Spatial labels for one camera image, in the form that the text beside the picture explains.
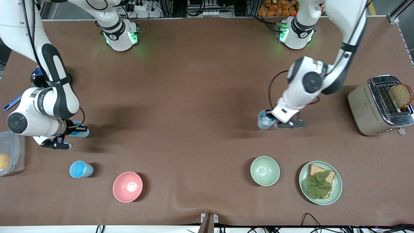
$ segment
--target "green leaf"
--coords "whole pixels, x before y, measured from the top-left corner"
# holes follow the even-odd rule
[[[311,197],[322,199],[331,190],[332,185],[325,180],[327,177],[325,176],[325,173],[326,172],[317,172],[314,175],[310,176],[306,181],[306,191]]]

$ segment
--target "blue cup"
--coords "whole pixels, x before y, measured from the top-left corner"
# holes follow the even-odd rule
[[[88,177],[94,172],[94,167],[84,161],[76,161],[69,168],[69,174],[73,178]]]
[[[259,116],[258,116],[258,127],[259,128],[268,129],[275,123],[276,123],[275,119],[271,119],[266,116],[266,110],[263,110],[259,113]]]
[[[81,125],[81,123],[79,121],[74,121],[73,122],[75,125]],[[69,134],[69,136],[73,136],[73,137],[77,137],[77,138],[86,138],[87,136],[89,136],[89,129],[86,130],[86,132],[72,132],[71,134]]]

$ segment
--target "beige toaster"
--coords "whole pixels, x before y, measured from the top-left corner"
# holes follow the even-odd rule
[[[414,124],[413,107],[399,109],[389,93],[391,86],[400,83],[392,75],[372,77],[348,95],[352,115],[361,133],[368,136],[398,131]]]

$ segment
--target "table surface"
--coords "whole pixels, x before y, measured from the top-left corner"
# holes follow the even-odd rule
[[[344,88],[302,111],[306,128],[270,131],[259,131],[256,117],[268,108],[272,77],[300,56],[334,61],[342,36],[328,19],[299,51],[277,44],[255,19],[147,21],[139,46],[122,53],[105,46],[92,22],[44,26],[73,76],[91,138],[67,138],[74,144],[67,151],[26,138],[25,169],[0,179],[0,225],[173,225],[199,222],[206,212],[228,225],[299,225],[306,212],[323,225],[414,221],[413,128],[406,136],[362,136],[346,100],[377,75],[414,85],[398,27],[386,18],[368,19]],[[0,104],[30,87],[34,66],[11,54]],[[274,101],[286,87],[285,77],[275,81]],[[0,113],[2,131],[8,114]],[[280,165],[270,187],[250,177],[250,163],[262,155]],[[77,160],[94,166],[92,177],[70,177]],[[332,205],[312,204],[300,191],[298,173],[313,160],[341,175],[343,192]],[[127,204],[112,194],[126,171],[144,181]]]

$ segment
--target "bread slice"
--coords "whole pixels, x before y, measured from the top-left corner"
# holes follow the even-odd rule
[[[324,172],[324,171],[327,171],[327,169],[324,169],[324,168],[321,168],[321,167],[318,167],[316,165],[311,164],[310,167],[309,167],[308,177],[312,176],[313,174],[315,174],[317,172]],[[335,172],[331,171],[329,173],[328,177],[326,177],[326,179],[325,179],[326,181],[328,181],[331,184],[331,186],[332,186],[332,182],[334,180],[334,176],[335,176]],[[331,190],[329,190],[328,194],[326,196],[324,196],[322,199],[327,199],[329,197],[329,195],[331,194],[331,191],[332,191],[332,188],[331,188]]]
[[[414,102],[414,93],[409,85],[397,84],[390,87],[390,94],[400,109],[406,108]]]

